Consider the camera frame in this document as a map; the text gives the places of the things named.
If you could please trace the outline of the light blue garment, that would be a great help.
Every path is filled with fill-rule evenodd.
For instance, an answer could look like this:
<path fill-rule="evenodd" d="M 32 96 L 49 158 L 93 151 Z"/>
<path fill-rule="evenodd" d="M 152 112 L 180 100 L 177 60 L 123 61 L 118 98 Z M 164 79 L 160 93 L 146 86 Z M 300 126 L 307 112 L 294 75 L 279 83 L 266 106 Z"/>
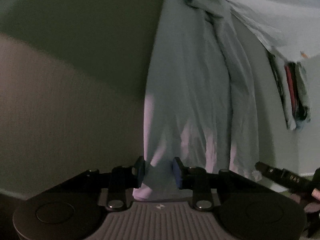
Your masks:
<path fill-rule="evenodd" d="M 268 53 L 226 0 L 164 0 L 144 100 L 140 201 L 189 197 L 172 160 L 253 181 L 255 163 L 298 171 Z"/>

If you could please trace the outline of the white carrot print bedsheet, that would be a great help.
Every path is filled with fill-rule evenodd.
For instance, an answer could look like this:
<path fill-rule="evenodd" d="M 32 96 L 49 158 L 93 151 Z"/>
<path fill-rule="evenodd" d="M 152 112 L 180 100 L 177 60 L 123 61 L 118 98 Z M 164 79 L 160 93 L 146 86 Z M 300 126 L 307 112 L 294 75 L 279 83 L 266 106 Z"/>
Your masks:
<path fill-rule="evenodd" d="M 289 61 L 319 55 L 319 0 L 226 0 L 269 51 Z"/>

